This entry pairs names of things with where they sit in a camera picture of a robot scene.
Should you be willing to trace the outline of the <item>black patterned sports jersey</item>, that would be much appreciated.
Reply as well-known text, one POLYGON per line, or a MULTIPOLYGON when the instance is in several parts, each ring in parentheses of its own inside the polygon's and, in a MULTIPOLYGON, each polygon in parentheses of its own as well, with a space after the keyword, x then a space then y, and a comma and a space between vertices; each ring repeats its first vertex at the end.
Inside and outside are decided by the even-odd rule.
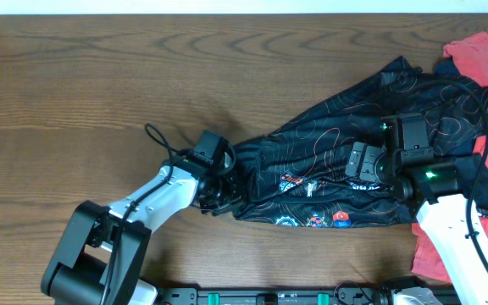
POLYGON ((382 119, 424 117, 438 158, 469 155, 488 132, 488 86, 461 75, 434 75, 396 58, 266 136, 236 146, 247 200, 240 221, 314 228, 408 224, 408 209, 381 185, 346 174, 355 142, 384 144, 382 119))

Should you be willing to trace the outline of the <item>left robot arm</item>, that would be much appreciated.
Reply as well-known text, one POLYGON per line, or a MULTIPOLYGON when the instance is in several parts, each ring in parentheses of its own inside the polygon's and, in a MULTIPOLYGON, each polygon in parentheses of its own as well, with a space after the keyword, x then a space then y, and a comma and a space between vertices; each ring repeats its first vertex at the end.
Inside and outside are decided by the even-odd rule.
POLYGON ((216 172, 185 160, 163 164, 128 197, 107 206, 85 201, 75 209, 41 291, 57 304, 152 304, 157 290, 140 279, 152 233, 194 202, 223 210, 245 196, 235 169, 216 172))

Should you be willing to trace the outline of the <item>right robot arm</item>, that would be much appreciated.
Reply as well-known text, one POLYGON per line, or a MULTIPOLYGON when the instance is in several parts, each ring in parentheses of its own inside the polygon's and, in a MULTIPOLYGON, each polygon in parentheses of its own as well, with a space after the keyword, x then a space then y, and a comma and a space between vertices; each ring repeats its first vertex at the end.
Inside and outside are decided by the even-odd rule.
POLYGON ((356 142, 346 173, 388 187, 434 244, 460 302, 488 304, 488 237, 453 161, 437 163, 424 145, 388 151, 356 142))

